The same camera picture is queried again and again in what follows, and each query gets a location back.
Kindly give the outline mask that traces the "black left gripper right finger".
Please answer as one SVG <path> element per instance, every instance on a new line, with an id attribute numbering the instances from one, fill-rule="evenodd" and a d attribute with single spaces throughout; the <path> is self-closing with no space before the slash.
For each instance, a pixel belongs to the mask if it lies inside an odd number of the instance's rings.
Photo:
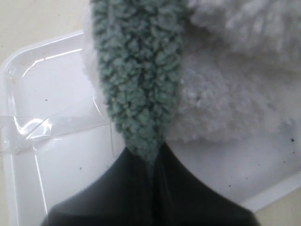
<path id="1" fill-rule="evenodd" d="M 258 226 L 255 215 L 198 180 L 163 144 L 156 159 L 152 200 L 155 226 Z"/>

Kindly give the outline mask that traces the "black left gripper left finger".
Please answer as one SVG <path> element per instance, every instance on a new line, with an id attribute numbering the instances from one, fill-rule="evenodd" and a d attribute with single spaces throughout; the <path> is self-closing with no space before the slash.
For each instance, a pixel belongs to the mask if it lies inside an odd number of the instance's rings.
<path id="1" fill-rule="evenodd" d="M 146 163 L 124 149 L 91 186 L 55 205 L 43 226 L 151 226 Z"/>

